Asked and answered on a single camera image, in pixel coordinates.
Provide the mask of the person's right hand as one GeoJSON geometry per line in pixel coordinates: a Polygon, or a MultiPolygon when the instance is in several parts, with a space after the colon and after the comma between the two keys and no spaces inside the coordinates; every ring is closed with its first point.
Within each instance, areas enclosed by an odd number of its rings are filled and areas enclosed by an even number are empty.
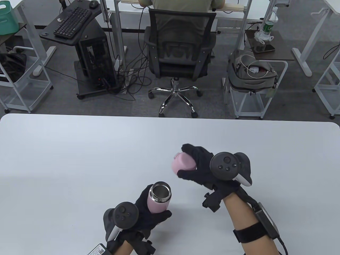
{"type": "Polygon", "coordinates": [[[177,176],[184,180],[193,181],[210,190],[214,190],[217,200],[222,200],[230,194],[237,192],[240,184],[236,181],[222,181],[217,179],[210,170],[210,161],[213,157],[211,152],[208,152],[201,146],[193,146],[191,144],[183,144],[182,152],[191,156],[195,163],[195,170],[179,170],[177,176]]]}

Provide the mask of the person's left hand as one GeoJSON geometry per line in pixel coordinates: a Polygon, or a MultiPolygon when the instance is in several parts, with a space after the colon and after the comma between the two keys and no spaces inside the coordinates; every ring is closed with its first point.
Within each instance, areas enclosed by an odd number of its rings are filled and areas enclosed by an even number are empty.
{"type": "Polygon", "coordinates": [[[138,255],[154,254],[155,249],[150,241],[147,241],[151,231],[160,223],[172,216],[172,212],[165,210],[152,214],[148,209],[147,199],[152,184],[149,184],[135,202],[139,210],[139,217],[134,226],[124,229],[116,240],[107,241],[107,250],[114,255],[130,255],[135,251],[138,255]]]}

